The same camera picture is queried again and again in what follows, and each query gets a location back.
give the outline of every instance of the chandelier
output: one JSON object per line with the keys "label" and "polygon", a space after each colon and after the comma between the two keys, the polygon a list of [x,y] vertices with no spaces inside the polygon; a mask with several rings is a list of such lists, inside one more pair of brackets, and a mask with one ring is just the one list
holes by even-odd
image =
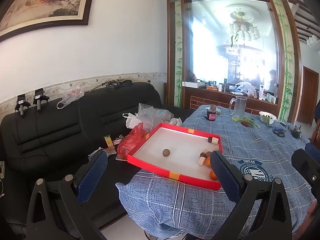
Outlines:
{"label": "chandelier", "polygon": [[252,23],[245,21],[244,12],[233,12],[235,20],[228,26],[227,33],[230,36],[240,36],[243,41],[257,41],[260,39],[258,27],[254,27]]}
{"label": "chandelier", "polygon": [[314,34],[312,36],[310,36],[309,38],[307,38],[307,44],[309,47],[312,47],[312,46],[318,44],[318,42],[319,42],[318,38]]}

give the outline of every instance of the orange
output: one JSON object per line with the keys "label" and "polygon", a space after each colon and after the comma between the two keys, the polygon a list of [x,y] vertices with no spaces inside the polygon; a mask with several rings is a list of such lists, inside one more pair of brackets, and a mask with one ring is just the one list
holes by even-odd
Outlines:
{"label": "orange", "polygon": [[216,174],[214,174],[213,170],[210,171],[210,178],[212,180],[218,180],[218,178],[217,178]]}
{"label": "orange", "polygon": [[205,166],[211,168],[211,164],[210,164],[210,157],[206,158],[204,161]]}

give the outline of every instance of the picture frame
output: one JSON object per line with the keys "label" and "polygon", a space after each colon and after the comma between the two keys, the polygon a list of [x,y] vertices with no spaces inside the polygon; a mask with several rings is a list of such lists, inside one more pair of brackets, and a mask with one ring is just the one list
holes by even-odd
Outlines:
{"label": "picture frame", "polygon": [[[43,28],[88,25],[92,0],[4,0],[4,3],[5,5],[0,7],[0,42],[22,33]],[[16,20],[14,17],[20,17],[17,19],[18,21],[21,18],[24,18],[22,20],[28,18],[29,8],[27,6],[32,8],[30,19],[32,17],[34,19],[14,25],[12,23]],[[37,9],[44,10],[44,15],[47,17],[37,18],[40,14]],[[19,14],[19,10],[23,10],[23,15]]]}

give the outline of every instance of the framed painting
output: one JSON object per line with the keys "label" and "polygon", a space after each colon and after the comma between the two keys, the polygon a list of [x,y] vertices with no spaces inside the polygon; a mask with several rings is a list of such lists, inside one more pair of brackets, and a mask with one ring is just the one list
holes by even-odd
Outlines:
{"label": "framed painting", "polygon": [[32,30],[88,25],[92,0],[12,0],[0,15],[0,42]]}

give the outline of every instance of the white bowl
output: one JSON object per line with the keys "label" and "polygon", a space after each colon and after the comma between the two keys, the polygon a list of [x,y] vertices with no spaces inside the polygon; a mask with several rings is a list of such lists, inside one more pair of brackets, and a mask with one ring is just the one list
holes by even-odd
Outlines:
{"label": "white bowl", "polygon": [[263,122],[262,116],[270,116],[270,124],[273,124],[273,122],[277,119],[275,115],[270,114],[268,112],[259,112],[260,114],[260,120]]}

